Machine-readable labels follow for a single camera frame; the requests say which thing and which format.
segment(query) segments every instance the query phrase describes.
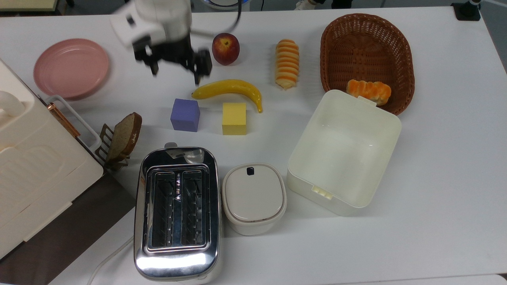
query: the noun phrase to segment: white storage box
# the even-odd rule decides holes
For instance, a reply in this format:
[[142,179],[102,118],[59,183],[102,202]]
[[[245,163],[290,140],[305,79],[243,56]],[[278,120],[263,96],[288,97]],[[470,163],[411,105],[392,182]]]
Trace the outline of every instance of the white storage box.
[[0,60],[0,258],[102,174],[102,166]]
[[401,129],[374,102],[330,90],[289,158],[287,186],[347,216],[371,202]]
[[231,227],[242,235],[268,231],[287,208],[287,193],[280,173],[265,163],[233,168],[222,183],[224,212]]

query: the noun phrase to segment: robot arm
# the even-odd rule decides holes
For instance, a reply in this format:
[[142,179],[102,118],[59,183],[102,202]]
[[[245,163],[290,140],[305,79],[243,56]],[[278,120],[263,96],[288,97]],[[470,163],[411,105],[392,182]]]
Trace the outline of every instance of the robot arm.
[[175,62],[194,74],[198,85],[211,72],[208,49],[194,52],[190,43],[192,10],[190,0],[134,0],[121,8],[111,24],[135,59],[158,72],[158,61]]

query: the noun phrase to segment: small white canister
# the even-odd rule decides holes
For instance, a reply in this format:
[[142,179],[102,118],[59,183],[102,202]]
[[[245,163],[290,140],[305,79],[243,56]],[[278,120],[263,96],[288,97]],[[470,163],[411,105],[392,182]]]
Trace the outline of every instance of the small white canister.
[[229,224],[242,235],[265,233],[287,208],[282,176],[266,163],[231,169],[222,183],[222,200]]

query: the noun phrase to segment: white bread box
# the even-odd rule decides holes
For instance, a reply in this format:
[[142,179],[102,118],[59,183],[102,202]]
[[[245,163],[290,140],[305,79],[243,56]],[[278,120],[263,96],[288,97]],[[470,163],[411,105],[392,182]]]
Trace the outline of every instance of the white bread box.
[[0,60],[0,258],[102,174],[102,166]]

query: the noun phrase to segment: yellow cube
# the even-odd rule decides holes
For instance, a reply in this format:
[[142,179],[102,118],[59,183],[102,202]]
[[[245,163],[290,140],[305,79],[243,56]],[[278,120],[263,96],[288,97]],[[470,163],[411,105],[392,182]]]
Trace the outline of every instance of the yellow cube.
[[222,133],[246,135],[246,103],[224,103]]

